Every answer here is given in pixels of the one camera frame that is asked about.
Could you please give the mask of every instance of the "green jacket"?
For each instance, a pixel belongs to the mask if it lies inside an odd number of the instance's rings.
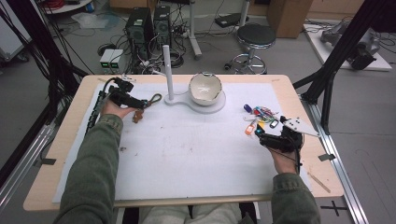
[[[54,223],[111,223],[122,120],[103,115],[87,133],[67,177]],[[274,177],[274,223],[320,223],[315,199],[298,175]]]

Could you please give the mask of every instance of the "white bowl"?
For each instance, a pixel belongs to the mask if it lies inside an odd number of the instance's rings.
[[[203,72],[190,80],[190,97],[198,105],[213,105],[221,91],[221,81],[212,73]]]

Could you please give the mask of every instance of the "white pole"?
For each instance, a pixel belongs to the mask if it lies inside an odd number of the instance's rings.
[[[171,55],[169,52],[169,46],[163,45],[163,60],[165,61],[165,74],[166,74],[166,82],[168,84],[168,94],[169,100],[174,100],[174,92],[173,92],[173,80],[172,80],[172,68],[171,68]]]
[[[242,27],[245,25],[245,21],[247,19],[247,15],[248,15],[249,4],[250,4],[250,0],[245,0],[244,4],[242,5],[241,20],[239,21],[239,27]]]

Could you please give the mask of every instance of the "pants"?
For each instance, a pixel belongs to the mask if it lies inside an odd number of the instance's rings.
[[[156,206],[139,208],[139,224],[236,224],[241,220],[239,203],[195,205],[192,218],[187,206]]]

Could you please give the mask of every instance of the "cardboard box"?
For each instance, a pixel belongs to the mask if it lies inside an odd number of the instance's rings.
[[[267,11],[267,20],[276,37],[296,38],[313,0],[275,0]]]
[[[128,9],[134,7],[149,7],[153,12],[157,0],[110,0],[110,7],[116,9]]]

